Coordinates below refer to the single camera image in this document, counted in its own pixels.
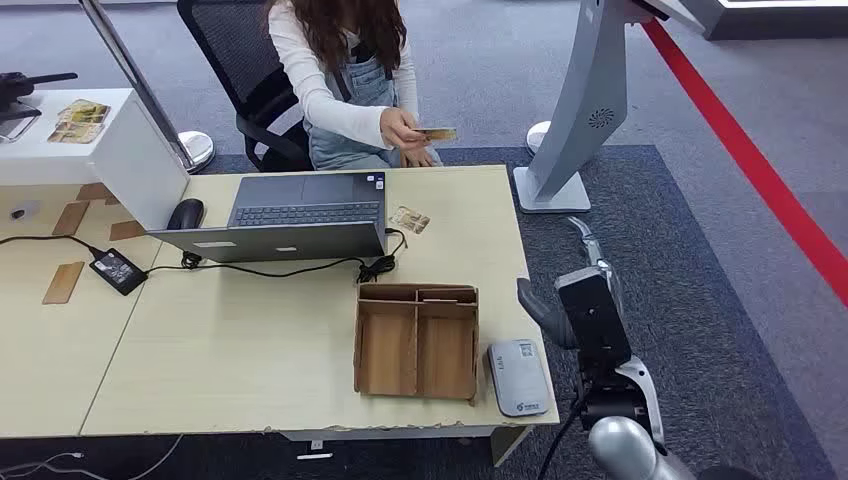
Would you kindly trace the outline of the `person's right hand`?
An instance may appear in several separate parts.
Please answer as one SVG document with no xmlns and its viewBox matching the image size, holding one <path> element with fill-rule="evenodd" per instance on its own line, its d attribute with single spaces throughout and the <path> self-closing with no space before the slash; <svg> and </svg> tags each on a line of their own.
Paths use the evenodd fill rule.
<svg viewBox="0 0 848 480">
<path fill-rule="evenodd" d="M 417 150 L 429 144 L 424 133 L 416 131 L 412 114 L 396 107 L 382 111 L 379 120 L 380 134 L 387 146 L 400 150 Z"/>
</svg>

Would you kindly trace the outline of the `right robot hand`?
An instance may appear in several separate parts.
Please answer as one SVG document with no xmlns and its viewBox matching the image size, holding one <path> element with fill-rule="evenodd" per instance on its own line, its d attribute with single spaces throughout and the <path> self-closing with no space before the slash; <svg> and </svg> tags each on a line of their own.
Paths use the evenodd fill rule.
<svg viewBox="0 0 848 480">
<path fill-rule="evenodd" d="M 558 313 L 538 299 L 526 278 L 516 280 L 519 304 L 564 349 L 600 356 L 627 353 L 618 276 L 588 224 L 575 216 L 568 220 L 580 232 L 588 265 L 557 278 L 555 289 L 563 311 Z"/>
</svg>

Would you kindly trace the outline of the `person's left hand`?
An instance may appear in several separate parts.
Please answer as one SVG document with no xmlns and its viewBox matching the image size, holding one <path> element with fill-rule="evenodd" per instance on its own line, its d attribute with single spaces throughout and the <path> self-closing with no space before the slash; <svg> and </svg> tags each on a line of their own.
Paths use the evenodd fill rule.
<svg viewBox="0 0 848 480">
<path fill-rule="evenodd" d="M 441 165 L 437 152 L 431 146 L 401 150 L 400 161 L 402 168 L 427 168 Z"/>
</svg>

